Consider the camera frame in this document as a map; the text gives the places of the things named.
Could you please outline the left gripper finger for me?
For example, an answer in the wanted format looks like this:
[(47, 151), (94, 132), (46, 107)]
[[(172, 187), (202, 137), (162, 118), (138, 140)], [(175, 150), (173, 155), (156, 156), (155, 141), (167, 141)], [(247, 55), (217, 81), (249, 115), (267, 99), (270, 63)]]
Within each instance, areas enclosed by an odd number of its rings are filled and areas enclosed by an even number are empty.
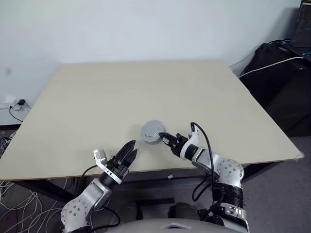
[(133, 150), (135, 150), (135, 144), (136, 144), (136, 140), (132, 140), (129, 141), (128, 143), (126, 143), (120, 150), (119, 152), (116, 154), (116, 158), (122, 162), (124, 161), (125, 157), (132, 152)]
[(132, 152), (130, 152), (124, 159), (124, 165), (126, 167), (130, 167), (130, 165), (133, 163), (133, 161), (135, 160), (136, 158), (136, 155), (137, 155), (137, 152), (138, 150), (135, 149), (133, 150)]

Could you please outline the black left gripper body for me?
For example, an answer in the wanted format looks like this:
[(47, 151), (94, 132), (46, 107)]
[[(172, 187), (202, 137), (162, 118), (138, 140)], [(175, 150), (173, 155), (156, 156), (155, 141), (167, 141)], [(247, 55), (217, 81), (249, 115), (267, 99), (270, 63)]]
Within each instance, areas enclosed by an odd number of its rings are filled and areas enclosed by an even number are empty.
[(118, 159), (113, 157), (107, 163), (107, 168), (120, 180), (123, 180), (128, 173), (129, 162), (126, 160), (120, 162)]

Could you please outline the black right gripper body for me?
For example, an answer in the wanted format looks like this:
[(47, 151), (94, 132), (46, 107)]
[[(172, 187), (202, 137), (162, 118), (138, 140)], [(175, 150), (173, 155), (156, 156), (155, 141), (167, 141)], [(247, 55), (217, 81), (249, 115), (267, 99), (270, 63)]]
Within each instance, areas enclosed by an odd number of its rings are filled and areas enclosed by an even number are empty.
[(174, 137), (173, 142), (171, 144), (171, 151), (174, 155), (180, 156), (181, 150), (186, 142), (188, 142), (188, 138), (182, 136), (177, 133), (176, 137)]

